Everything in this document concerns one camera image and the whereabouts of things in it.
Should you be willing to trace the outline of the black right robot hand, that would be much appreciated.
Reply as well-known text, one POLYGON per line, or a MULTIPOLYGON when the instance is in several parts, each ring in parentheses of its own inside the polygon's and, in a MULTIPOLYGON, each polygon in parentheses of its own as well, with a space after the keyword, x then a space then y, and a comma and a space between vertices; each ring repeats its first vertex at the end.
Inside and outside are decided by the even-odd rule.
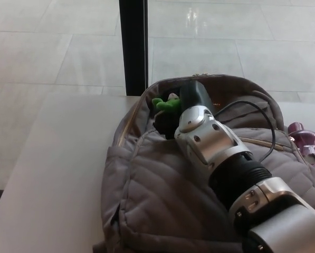
POLYGON ((173 139, 179 126, 181 114, 195 105, 203 105, 213 114, 216 108, 204 85, 199 81, 186 81, 177 88, 172 88, 152 99, 154 107, 153 126, 167 140, 173 139))

